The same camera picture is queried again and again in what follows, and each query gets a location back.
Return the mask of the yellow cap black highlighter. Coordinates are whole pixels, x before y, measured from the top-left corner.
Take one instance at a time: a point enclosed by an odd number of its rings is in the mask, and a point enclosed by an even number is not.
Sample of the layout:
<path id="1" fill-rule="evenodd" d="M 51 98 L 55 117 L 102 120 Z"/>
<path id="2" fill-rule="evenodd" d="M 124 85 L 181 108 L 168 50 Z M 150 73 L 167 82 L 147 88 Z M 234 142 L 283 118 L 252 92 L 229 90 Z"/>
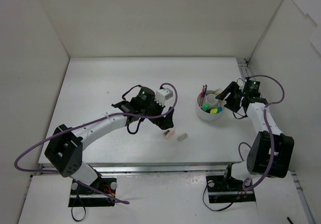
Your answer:
<path id="1" fill-rule="evenodd" d="M 213 108 L 210 110 L 210 114 L 216 114 L 218 112 L 217 108 Z"/>

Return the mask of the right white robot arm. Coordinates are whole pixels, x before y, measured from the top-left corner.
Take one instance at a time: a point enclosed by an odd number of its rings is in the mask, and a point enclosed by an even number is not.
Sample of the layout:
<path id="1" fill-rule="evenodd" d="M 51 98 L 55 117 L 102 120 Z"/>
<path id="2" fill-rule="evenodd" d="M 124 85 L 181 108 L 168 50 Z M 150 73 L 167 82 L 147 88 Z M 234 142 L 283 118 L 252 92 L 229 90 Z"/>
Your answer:
<path id="1" fill-rule="evenodd" d="M 281 90 L 280 100 L 268 102 L 261 97 L 260 81 L 255 80 L 255 77 L 258 75 L 246 77 L 242 87 L 236 81 L 232 81 L 216 96 L 217 100 L 226 102 L 224 107 L 232 113 L 242 108 L 257 132 L 246 159 L 249 174 L 260 175 L 253 186 L 257 186 L 268 177 L 284 178 L 287 175 L 294 149 L 293 137 L 287 136 L 280 130 L 269 111 L 271 106 L 284 101 L 284 87 L 273 77 L 260 75 L 260 77 L 274 81 Z"/>

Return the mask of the grey eraser block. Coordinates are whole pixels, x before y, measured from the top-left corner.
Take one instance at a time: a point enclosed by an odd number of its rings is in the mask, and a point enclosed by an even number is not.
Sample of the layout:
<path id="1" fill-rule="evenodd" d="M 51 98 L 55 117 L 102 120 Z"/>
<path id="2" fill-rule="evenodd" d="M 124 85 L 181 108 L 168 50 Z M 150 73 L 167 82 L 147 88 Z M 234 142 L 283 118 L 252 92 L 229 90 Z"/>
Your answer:
<path id="1" fill-rule="evenodd" d="M 181 134 L 177 137 L 177 141 L 181 142 L 182 140 L 186 139 L 188 137 L 187 133 Z"/>

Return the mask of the green cap black highlighter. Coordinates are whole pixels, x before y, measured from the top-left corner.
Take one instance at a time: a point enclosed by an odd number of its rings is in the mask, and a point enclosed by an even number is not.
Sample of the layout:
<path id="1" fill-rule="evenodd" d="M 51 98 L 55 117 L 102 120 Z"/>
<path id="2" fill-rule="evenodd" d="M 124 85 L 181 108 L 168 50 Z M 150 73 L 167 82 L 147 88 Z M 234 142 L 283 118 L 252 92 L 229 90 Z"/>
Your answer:
<path id="1" fill-rule="evenodd" d="M 208 109 L 208 105 L 207 104 L 203 104 L 202 105 L 202 110 L 206 111 Z"/>

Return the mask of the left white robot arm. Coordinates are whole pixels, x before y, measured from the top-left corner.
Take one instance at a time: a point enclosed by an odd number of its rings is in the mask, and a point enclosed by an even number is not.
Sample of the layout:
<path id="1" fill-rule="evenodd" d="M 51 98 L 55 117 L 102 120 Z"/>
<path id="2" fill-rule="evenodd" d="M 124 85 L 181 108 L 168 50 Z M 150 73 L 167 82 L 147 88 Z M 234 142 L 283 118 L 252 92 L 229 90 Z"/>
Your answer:
<path id="1" fill-rule="evenodd" d="M 112 104 L 103 117 L 80 127 L 69 128 L 66 125 L 56 127 L 46 149 L 45 156 L 62 177 L 70 177 L 82 184 L 88 193 L 96 193 L 102 183 L 101 174 L 83 161 L 83 151 L 98 139 L 112 131 L 126 128 L 131 123 L 139 125 L 150 120 L 161 130 L 173 128 L 174 107 L 164 112 L 165 103 L 177 97 L 175 87 L 163 83 L 159 90 L 138 85 L 137 96 L 130 101 L 125 95 L 118 103 Z"/>

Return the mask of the blue pen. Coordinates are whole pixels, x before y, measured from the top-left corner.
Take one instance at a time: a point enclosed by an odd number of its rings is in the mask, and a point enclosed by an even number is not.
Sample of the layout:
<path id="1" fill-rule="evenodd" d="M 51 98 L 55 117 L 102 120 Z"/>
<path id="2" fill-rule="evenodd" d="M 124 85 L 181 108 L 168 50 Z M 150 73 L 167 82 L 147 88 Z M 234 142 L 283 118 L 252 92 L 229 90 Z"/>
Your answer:
<path id="1" fill-rule="evenodd" d="M 206 95 L 206 91 L 207 91 L 207 85 L 206 85 L 206 87 L 205 87 L 204 97 L 205 97 L 205 95 Z"/>

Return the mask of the red pen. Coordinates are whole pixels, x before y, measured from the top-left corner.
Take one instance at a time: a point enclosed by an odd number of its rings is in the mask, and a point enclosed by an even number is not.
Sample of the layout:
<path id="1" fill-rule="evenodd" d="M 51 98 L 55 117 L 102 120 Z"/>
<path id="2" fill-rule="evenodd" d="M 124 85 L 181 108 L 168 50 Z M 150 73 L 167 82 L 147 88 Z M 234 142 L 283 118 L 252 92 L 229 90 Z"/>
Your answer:
<path id="1" fill-rule="evenodd" d="M 204 97 L 205 87 L 206 87 L 206 85 L 203 85 L 203 87 L 202 87 L 202 91 L 201 91 L 201 94 L 200 94 L 199 107 L 202 107 L 202 104 L 203 104 L 203 97 Z"/>

